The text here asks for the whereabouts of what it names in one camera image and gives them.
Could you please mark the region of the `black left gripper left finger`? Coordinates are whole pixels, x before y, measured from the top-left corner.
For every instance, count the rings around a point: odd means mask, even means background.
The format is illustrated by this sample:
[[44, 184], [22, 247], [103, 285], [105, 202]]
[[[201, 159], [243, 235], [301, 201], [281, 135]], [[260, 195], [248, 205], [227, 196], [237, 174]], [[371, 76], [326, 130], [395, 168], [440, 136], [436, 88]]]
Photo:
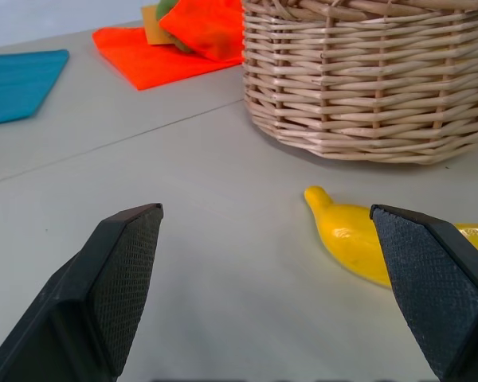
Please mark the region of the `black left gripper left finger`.
[[0, 346], [0, 381], [116, 381], [151, 283], [163, 207], [102, 220]]

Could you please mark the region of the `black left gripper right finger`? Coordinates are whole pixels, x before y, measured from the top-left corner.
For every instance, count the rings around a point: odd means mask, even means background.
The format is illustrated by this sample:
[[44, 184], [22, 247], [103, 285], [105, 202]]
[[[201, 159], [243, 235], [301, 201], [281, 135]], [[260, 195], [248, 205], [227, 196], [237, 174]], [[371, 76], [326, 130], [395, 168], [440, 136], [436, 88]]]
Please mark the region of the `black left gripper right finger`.
[[478, 250], [447, 221], [372, 205], [395, 300], [440, 381], [478, 381]]

